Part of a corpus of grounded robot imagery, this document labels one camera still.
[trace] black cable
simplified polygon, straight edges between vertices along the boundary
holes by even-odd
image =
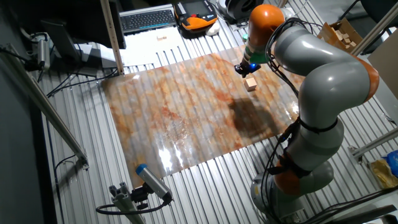
[[[270,156],[270,158],[269,158],[269,160],[268,160],[268,162],[266,164],[266,169],[265,169],[265,171],[264,171],[264,173],[262,175],[261,187],[260,187],[260,189],[261,189],[261,199],[262,199],[262,202],[263,202],[263,204],[264,204],[264,206],[266,208],[266,213],[271,218],[273,218],[275,222],[280,223],[280,224],[282,223],[282,221],[276,215],[274,207],[272,206],[272,197],[271,197],[271,195],[268,194],[268,191],[267,191],[267,189],[268,189],[267,180],[268,180],[268,177],[269,177],[269,172],[267,172],[267,170],[270,167],[273,166],[272,165],[272,161],[275,158],[276,150],[277,150],[278,146],[281,144],[282,140],[283,140],[282,136],[278,138],[278,142],[275,145],[274,150],[272,151],[272,154],[271,154],[271,156]],[[267,201],[269,202],[269,207],[268,208],[267,208],[266,203],[264,201],[264,194],[263,194],[264,180],[266,181],[266,183],[265,183],[265,195],[266,195]],[[372,200],[372,199],[374,199],[376,197],[379,197],[381,195],[391,193],[391,192],[393,192],[395,190],[398,190],[398,186],[394,187],[394,188],[390,188],[390,189],[380,190],[378,192],[374,192],[372,194],[365,195],[365,196],[363,196],[361,198],[358,198],[358,199],[355,199],[355,200],[352,200],[352,201],[349,201],[349,202],[342,202],[342,203],[334,204],[334,205],[329,206],[328,208],[324,209],[320,213],[316,214],[312,218],[310,218],[310,219],[308,219],[308,220],[306,220],[306,221],[304,221],[302,223],[299,223],[299,224],[312,224],[312,223],[322,222],[322,221],[326,220],[327,218],[330,218],[333,215],[336,215],[337,213],[340,213],[340,212],[342,212],[342,211],[344,211],[346,209],[354,207],[354,206],[356,206],[358,204],[361,204],[363,202],[366,202],[368,200]]]
[[[222,13],[220,12],[220,10],[218,9],[218,7],[217,7],[214,3],[210,2],[210,4],[212,4],[213,7],[214,7],[214,9],[216,10],[217,16],[220,17],[220,18],[221,18],[222,20],[224,20],[225,22],[228,22],[228,23],[230,23],[230,24],[233,24],[233,25],[236,26],[237,28],[242,28],[242,27],[248,26],[249,18],[247,19],[247,21],[244,21],[246,24],[242,24],[243,22],[242,22],[242,23],[238,23],[238,21],[237,21],[236,19],[234,19],[234,18],[232,18],[232,17],[230,17],[230,16],[228,16],[228,15],[222,14]]]
[[[51,150],[51,159],[52,159],[52,167],[54,169],[54,179],[55,179],[55,188],[57,190],[57,197],[58,197],[58,203],[60,204],[60,211],[61,211],[61,218],[62,218],[62,223],[65,224],[65,220],[63,219],[63,209],[62,209],[62,203],[61,203],[61,195],[60,195],[60,187],[58,185],[58,177],[57,177],[57,171],[55,171],[55,159],[54,159],[54,151],[53,151],[53,147],[52,147],[52,140],[51,140],[51,133],[50,133],[50,125],[49,125],[49,121],[46,118],[45,119],[46,123],[47,123],[47,132],[49,134],[49,142],[50,142],[50,150]]]
[[[76,154],[75,154],[75,155],[72,155],[72,156],[70,156],[70,157],[66,157],[66,158],[62,159],[62,160],[55,166],[54,172],[57,171],[58,166],[61,165],[61,163],[62,163],[63,161],[65,161],[65,160],[67,160],[67,159],[70,159],[70,158],[73,158],[73,157],[75,157],[75,156],[76,156]]]
[[[141,211],[131,211],[131,212],[112,212],[112,211],[104,211],[102,210],[102,208],[111,208],[111,207],[116,207],[115,205],[102,205],[97,207],[95,210],[100,213],[100,214],[104,214],[104,215],[139,215],[139,214],[145,214],[145,213],[149,213],[149,212],[155,212],[158,211],[159,209],[163,208],[164,206],[168,205],[171,202],[171,200],[169,202],[163,202],[161,205],[159,205],[156,208],[148,208],[145,210],[141,210]]]
[[[52,94],[57,88],[59,88],[60,86],[62,86],[62,84],[65,83],[72,75],[73,75],[73,74],[69,74],[69,73],[68,73],[67,78],[64,79],[57,87],[55,87],[53,90],[51,90],[50,93],[47,94],[47,97],[50,97],[51,94]]]
[[[104,76],[104,77],[102,77],[102,78],[95,78],[95,79],[93,79],[93,80],[88,80],[88,81],[84,81],[84,82],[80,82],[80,83],[75,83],[75,84],[63,86],[63,87],[61,87],[61,88],[59,88],[59,89],[57,89],[57,90],[54,89],[54,90],[52,90],[50,93],[47,94],[47,97],[50,98],[51,96],[53,96],[54,94],[58,93],[60,90],[62,90],[62,89],[64,89],[64,88],[68,88],[68,87],[72,87],[72,86],[75,86],[75,85],[81,85],[81,84],[84,84],[84,83],[89,83],[89,82],[99,81],[99,80],[103,80],[103,79],[109,78],[111,75],[114,75],[117,71],[118,71],[118,70],[115,69],[112,73],[110,73],[109,75],[106,75],[106,76]]]
[[[0,48],[0,52],[4,52],[4,53],[6,53],[6,54],[12,55],[12,56],[14,56],[14,57],[18,58],[19,60],[22,60],[22,61],[24,61],[24,62],[26,62],[26,63],[33,63],[33,62],[31,62],[30,60],[27,60],[26,58],[21,57],[21,56],[19,56],[19,55],[16,55],[16,54],[14,54],[14,53],[12,53],[12,52],[10,52],[10,51],[4,49],[4,48]]]
[[[39,32],[39,33],[36,33],[36,34],[31,35],[30,41],[31,41],[32,43],[34,43],[34,44],[39,43],[38,41],[33,41],[32,39],[34,39],[35,37],[41,36],[41,35],[44,36],[45,41],[48,41],[48,40],[49,40],[49,39],[47,38],[47,34],[46,34],[46,33]]]
[[[54,47],[55,47],[55,45],[53,45],[52,48],[51,48],[50,57],[51,57],[52,52],[54,51]],[[43,72],[44,72],[44,70],[42,70],[42,71],[40,72],[39,77],[37,78],[37,83],[39,83],[39,82],[41,81]]]
[[[299,95],[299,91],[296,89],[294,84],[286,77],[286,75],[279,69],[280,66],[276,64],[275,57],[274,57],[274,55],[271,54],[271,47],[274,44],[274,42],[277,40],[277,38],[283,33],[283,31],[285,31],[286,28],[292,27],[294,25],[301,25],[302,27],[306,28],[305,24],[310,25],[312,34],[314,34],[312,25],[322,27],[319,24],[303,21],[299,18],[292,17],[292,18],[287,19],[284,23],[282,23],[279,27],[276,28],[276,30],[270,36],[268,43],[266,45],[266,55],[269,58],[269,61],[267,62],[268,66],[279,78],[281,78],[283,81],[285,81],[288,84],[288,86],[292,89],[292,91],[294,92],[294,94],[296,96]]]
[[[80,48],[80,44],[77,44],[77,46],[79,47],[79,53],[80,53],[80,63],[83,63],[83,51]]]

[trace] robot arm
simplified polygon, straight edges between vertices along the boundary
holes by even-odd
[[[253,55],[266,54],[266,44],[284,22],[282,18],[282,11],[270,5],[253,10],[244,57],[235,67],[243,77],[258,69],[252,65]],[[275,207],[277,215],[283,217],[287,207],[297,207],[295,202],[300,196],[333,180],[327,160],[340,148],[344,136],[338,115],[370,99],[377,90],[379,75],[366,62],[316,38],[301,26],[292,26],[277,37],[274,56],[286,70],[305,76],[298,93],[300,116],[276,165],[279,171],[268,179],[259,174],[253,180],[251,194],[259,210]],[[273,200],[265,202],[264,192]]]

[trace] orange marbled surface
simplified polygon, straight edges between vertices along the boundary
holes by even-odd
[[[146,163],[164,177],[266,139],[296,119],[297,99],[267,65],[249,77],[234,71],[242,47],[111,78],[103,88],[134,187]],[[285,72],[298,88],[303,77]]]

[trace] cardboard box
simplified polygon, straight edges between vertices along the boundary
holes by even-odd
[[[344,18],[341,21],[335,22],[334,24],[325,23],[322,27],[321,32],[318,34],[318,38],[324,40],[326,43],[333,45],[345,52],[350,53],[355,47],[349,45],[348,47],[342,41],[338,39],[335,31],[340,31],[342,34],[348,34],[350,41],[355,42],[358,45],[362,41],[362,37],[355,31],[351,24]]]

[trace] blue object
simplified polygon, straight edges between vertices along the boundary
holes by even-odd
[[[155,25],[140,27],[140,29],[146,29],[146,28],[151,28],[151,27],[155,27],[155,26],[164,26],[164,25],[167,25],[167,24],[169,24],[169,23],[165,22],[163,24],[155,24]]]
[[[383,157],[390,166],[392,174],[398,177],[398,150],[390,152],[386,157]]]
[[[147,164],[140,164],[137,169],[136,169],[136,173],[137,175],[139,175],[147,166]]]
[[[250,68],[251,68],[251,69],[255,69],[255,68],[256,68],[256,66],[257,66],[257,64],[256,64],[256,63],[252,63],[252,64],[250,64]]]

